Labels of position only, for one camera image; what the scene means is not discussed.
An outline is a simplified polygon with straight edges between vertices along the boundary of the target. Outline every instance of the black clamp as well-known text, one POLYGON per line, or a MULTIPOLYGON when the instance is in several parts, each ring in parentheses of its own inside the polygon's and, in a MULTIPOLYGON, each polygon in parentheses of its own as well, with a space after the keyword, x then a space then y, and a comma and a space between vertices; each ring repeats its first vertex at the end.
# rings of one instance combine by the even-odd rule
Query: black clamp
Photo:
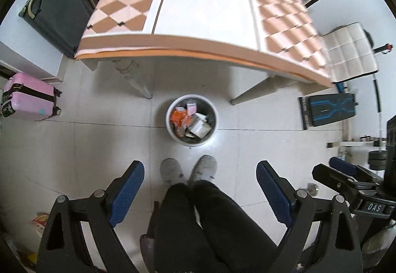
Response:
POLYGON ((278 221, 288 228, 268 273, 294 271, 313 222, 320 222, 320 227, 304 272, 363 272, 357 231, 343 196, 324 200, 296 191, 267 161, 257 165, 256 175, 278 221))
POLYGON ((59 196, 41 239, 38 273, 104 272, 94 267, 80 222, 88 222, 109 273, 139 273, 122 247, 113 227, 121 223, 139 190, 145 171, 134 161, 122 177, 90 197, 69 200, 59 196))
POLYGON ((396 200, 383 190, 383 178, 336 157, 329 165, 315 166, 313 178, 344 196, 351 213, 384 219, 392 215, 396 200))

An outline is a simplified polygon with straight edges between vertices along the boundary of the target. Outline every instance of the white floor tile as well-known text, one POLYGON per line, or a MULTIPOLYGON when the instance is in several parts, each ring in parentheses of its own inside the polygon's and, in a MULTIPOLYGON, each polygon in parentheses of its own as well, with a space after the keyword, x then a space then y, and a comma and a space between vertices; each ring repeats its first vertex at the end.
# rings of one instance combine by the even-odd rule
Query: white floor tile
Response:
POLYGON ((238 92, 238 68, 221 62, 186 58, 159 61, 156 66, 152 126, 165 127, 169 105, 186 94, 208 98, 219 113, 219 129, 238 128, 238 108, 230 104, 238 92))
POLYGON ((84 70, 88 70, 84 63, 69 60, 63 82, 51 83, 58 90, 62 91, 61 96, 56 98, 56 105, 61 108, 62 112, 59 116, 53 116, 51 120, 76 121, 81 77, 84 70))
POLYGON ((238 131, 235 130, 218 130, 212 141, 200 147, 189 148, 175 142, 167 129, 152 128, 150 142, 152 200, 162 201, 167 190, 160 175, 160 164, 164 159, 177 159, 184 175, 189 178, 194 165, 204 154, 217 159, 218 170, 214 183, 228 196, 234 198, 238 145, 238 131))
POLYGON ((239 126, 251 130, 302 130, 298 97, 294 86, 239 104, 239 126))
POLYGON ((60 194, 27 179, 16 169, 0 171, 1 219, 16 244, 37 252, 41 237, 30 222, 37 213, 50 213, 60 194))
POLYGON ((140 236, 147 233, 150 218, 150 212, 130 210, 124 221, 114 228, 118 239, 132 261, 143 262, 140 253, 140 236))
MULTIPOLYGON (((151 84, 154 62, 147 61, 143 67, 151 84)), ((83 70, 76 122, 149 126, 151 103, 136 93, 113 62, 99 62, 94 72, 83 70)))
MULTIPOLYGON (((319 163, 328 164, 337 155, 336 148, 326 148, 337 138, 341 138, 341 131, 241 131, 237 203, 245 206, 266 201, 256 180, 256 167, 262 160, 295 189, 316 183, 312 169, 319 163)), ((332 196, 332 191, 320 184, 320 195, 332 196)))
POLYGON ((3 119, 3 166, 40 185, 78 197, 74 159, 74 123, 3 119))
POLYGON ((139 160, 145 166, 145 179, 130 209, 151 211, 150 128, 100 124, 76 124, 75 127, 81 196, 88 197, 97 189, 106 189, 134 160, 139 160))
POLYGON ((279 176, 295 175, 293 131, 241 131, 236 202, 240 206, 266 201, 256 180, 256 167, 267 160, 279 176))
MULTIPOLYGON (((124 221, 118 224, 114 229, 124 250, 140 273, 146 272, 146 267, 140 252, 140 236, 147 232, 150 217, 150 212, 129 211, 124 221)), ((97 267, 104 268, 104 263, 100 257, 89 224, 81 222, 81 227, 92 262, 94 262, 94 265, 97 267)))
POLYGON ((134 264, 134 266, 136 266, 139 273, 149 273, 144 262, 132 261, 132 263, 134 264))
POLYGON ((244 206, 242 209, 279 245, 286 233, 286 225, 278 222, 268 202, 244 206))

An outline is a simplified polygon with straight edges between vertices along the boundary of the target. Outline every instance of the metal rod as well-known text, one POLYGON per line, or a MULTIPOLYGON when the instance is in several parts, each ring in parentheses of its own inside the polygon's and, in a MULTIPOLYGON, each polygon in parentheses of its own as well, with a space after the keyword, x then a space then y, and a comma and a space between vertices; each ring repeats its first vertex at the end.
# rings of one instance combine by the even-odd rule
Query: metal rod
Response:
POLYGON ((377 99, 377 112, 378 112, 378 117, 379 117, 379 151, 382 150, 382 106, 381 106, 381 96, 379 95, 379 86, 378 86, 378 80, 375 77, 375 74, 373 74, 373 83, 374 83, 374 89, 375 89, 375 96, 377 99))

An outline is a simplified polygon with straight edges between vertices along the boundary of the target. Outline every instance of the wall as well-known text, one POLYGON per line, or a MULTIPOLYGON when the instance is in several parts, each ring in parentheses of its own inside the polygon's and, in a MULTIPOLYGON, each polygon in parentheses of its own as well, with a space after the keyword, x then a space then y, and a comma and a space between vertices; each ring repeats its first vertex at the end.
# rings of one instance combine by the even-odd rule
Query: wall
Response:
MULTIPOLYGON (((384 0, 320 0, 308 9, 314 25, 321 34, 333 28, 360 21, 370 32, 375 46, 386 43, 396 46, 396 19, 384 0)), ((386 121, 396 114, 396 49, 377 56, 379 72, 376 74, 383 106, 383 128, 386 121)), ((357 115, 352 118, 352 135, 360 137, 365 134, 378 136, 379 121, 375 102, 373 77, 365 76, 351 81, 353 92, 357 93, 359 106, 357 115)))
POLYGON ((62 53, 18 16, 26 1, 16 0, 0 25, 0 60, 35 77, 56 76, 62 53))

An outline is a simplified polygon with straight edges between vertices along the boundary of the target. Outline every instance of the pink suitcase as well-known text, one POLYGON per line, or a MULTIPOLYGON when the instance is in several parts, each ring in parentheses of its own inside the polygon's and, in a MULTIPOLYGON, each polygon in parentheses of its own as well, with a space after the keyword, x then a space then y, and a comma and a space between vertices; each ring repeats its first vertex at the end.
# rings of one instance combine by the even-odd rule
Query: pink suitcase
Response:
POLYGON ((1 97, 3 117, 39 121, 60 115, 56 97, 61 91, 30 75, 19 72, 9 79, 1 97))

